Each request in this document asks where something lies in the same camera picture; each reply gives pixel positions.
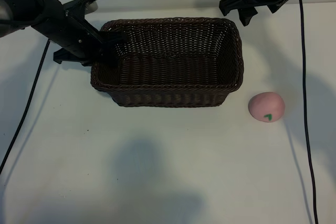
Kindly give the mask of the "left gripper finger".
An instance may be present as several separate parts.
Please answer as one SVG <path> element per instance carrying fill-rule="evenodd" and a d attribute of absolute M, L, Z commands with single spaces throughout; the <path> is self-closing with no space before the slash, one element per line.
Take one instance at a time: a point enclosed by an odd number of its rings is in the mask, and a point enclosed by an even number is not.
<path fill-rule="evenodd" d="M 121 31 L 99 31 L 103 38 L 98 52 L 98 62 L 111 67 L 118 65 L 117 46 L 125 42 L 125 34 Z"/>

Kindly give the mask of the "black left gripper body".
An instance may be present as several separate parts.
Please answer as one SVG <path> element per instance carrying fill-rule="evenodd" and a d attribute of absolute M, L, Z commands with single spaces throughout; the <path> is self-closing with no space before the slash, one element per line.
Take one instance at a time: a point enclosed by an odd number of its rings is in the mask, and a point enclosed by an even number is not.
<path fill-rule="evenodd" d="M 41 0 L 42 13 L 32 28 L 62 49 L 54 53 L 54 61 L 79 62 L 90 66 L 98 60 L 103 38 L 85 19 L 86 4 L 96 0 L 73 0 L 62 4 L 59 0 Z"/>

